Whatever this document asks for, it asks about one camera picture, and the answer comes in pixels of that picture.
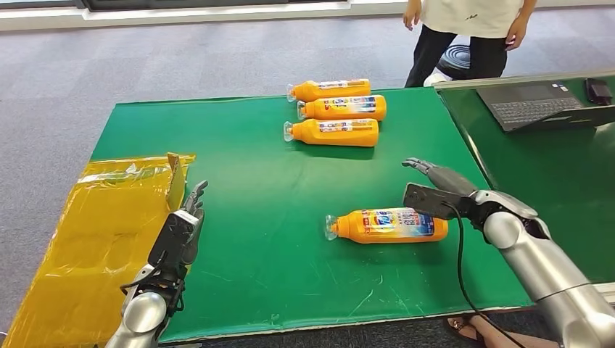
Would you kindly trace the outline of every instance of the person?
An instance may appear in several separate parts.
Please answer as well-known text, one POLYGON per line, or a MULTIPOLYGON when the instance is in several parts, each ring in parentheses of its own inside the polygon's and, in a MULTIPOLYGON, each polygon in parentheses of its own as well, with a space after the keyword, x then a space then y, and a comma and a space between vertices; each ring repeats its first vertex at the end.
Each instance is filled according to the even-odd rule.
POLYGON ((470 36, 468 78, 497 78, 525 38, 536 0, 408 0, 404 25, 423 27, 405 87, 422 86, 457 35, 470 36))
MULTIPOLYGON (((472 340, 480 347, 486 348, 519 348, 506 336, 502 335, 496 328, 489 324, 479 315, 469 318, 448 318, 445 325, 460 337, 472 340)), ((559 348, 560 345, 554 341, 539 339, 538 337, 521 335, 519 333, 508 332, 508 335, 517 340, 526 348, 559 348)))

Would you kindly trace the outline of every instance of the foot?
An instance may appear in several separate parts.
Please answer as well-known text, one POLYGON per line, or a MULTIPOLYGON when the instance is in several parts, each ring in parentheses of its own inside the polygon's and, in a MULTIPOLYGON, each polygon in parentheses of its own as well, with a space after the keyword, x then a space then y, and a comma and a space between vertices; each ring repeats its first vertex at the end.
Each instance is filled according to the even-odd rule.
POLYGON ((476 329, 473 327, 469 320, 459 318, 448 318, 448 325, 454 330, 457 331, 458 334, 464 336, 468 339, 473 339, 474 341, 478 341, 476 338, 476 329))
POLYGON ((431 74, 425 79, 425 82, 423 82, 423 87, 431 87, 434 85, 434 83, 445 82, 445 81, 448 81, 448 80, 443 74, 434 72, 433 74, 431 74))

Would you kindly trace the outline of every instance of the sandal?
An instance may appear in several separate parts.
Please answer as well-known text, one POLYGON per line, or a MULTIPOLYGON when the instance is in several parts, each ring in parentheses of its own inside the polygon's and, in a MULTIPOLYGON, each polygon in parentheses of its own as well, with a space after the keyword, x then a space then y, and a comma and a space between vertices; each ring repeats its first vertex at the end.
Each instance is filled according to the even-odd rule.
POLYGON ((483 335, 480 334, 480 332, 478 332, 478 330, 476 330, 476 328, 474 328, 474 332, 476 332, 476 339, 467 337, 466 335, 463 335, 460 332, 462 328, 465 328, 466 326, 472 326, 472 324, 469 323, 470 318, 472 317, 471 316, 461 317, 461 321, 454 320, 452 325, 451 323, 449 323, 448 319, 444 319, 444 326, 446 327, 447 331, 449 331, 453 335, 461 339, 465 339, 466 341, 470 341, 472 344, 474 344, 478 348, 486 348, 487 345, 484 343, 484 337, 483 335))

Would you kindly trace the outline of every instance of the black cable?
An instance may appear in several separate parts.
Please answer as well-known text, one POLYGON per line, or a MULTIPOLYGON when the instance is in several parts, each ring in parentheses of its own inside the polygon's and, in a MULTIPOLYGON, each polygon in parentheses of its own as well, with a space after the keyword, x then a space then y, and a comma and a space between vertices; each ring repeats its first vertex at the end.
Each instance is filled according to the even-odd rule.
POLYGON ((137 281, 134 281, 132 283, 120 285, 120 290, 122 291, 122 293, 124 293, 124 295, 126 295, 126 294, 128 294, 128 291, 126 291, 126 289, 132 288, 135 285, 141 285, 145 281, 148 281, 149 279, 151 279, 154 276, 154 274, 157 271, 160 270, 160 268, 162 267, 162 264, 164 263, 166 258, 167 258, 167 252, 164 251, 164 252, 162 252, 162 256, 161 256, 160 260, 158 260, 158 263, 154 266, 152 271, 149 272, 146 276, 144 276, 143 278, 141 278, 141 279, 139 279, 137 281))
POLYGON ((466 286, 463 285, 463 272, 462 272, 462 267, 461 267, 461 265, 462 265, 461 261, 462 261, 462 257, 463 257, 463 240, 464 240, 464 238, 463 238, 463 222, 461 221, 461 214, 459 213, 459 210, 457 210, 457 208, 454 205, 452 205, 452 204, 450 204, 448 202, 442 202, 442 204, 447 206, 447 207, 449 207, 450 209, 452 209, 455 212, 455 215, 457 215, 457 222, 459 223, 459 252, 457 253, 457 279, 459 280, 459 288, 461 289, 461 293, 463 294, 463 297, 466 299, 466 301, 468 302, 468 305, 470 305, 470 307, 472 307, 472 310, 474 310, 474 312, 476 312, 476 314, 478 316, 483 318, 486 322, 488 322, 491 326, 493 326, 496 330, 498 330, 507 339, 510 339, 514 344, 519 346, 519 348, 525 348, 525 346, 523 344, 519 343, 519 341, 517 341, 514 338, 512 338, 511 335, 509 335, 506 331, 504 331, 502 328, 500 328, 500 326, 495 324, 481 310, 476 308, 474 303, 470 300, 470 296, 468 296, 468 292, 466 291, 466 286))

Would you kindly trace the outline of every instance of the black pants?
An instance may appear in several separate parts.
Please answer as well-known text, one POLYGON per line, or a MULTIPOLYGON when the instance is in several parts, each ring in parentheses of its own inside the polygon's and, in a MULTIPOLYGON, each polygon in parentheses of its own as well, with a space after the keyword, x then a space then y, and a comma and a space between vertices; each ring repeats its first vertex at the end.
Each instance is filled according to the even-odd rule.
MULTIPOLYGON (((419 87, 431 75, 453 39, 454 33, 441 33, 425 24, 414 49, 414 66, 405 87, 419 87)), ((470 38, 468 78, 499 78, 506 67, 505 38, 470 38)))

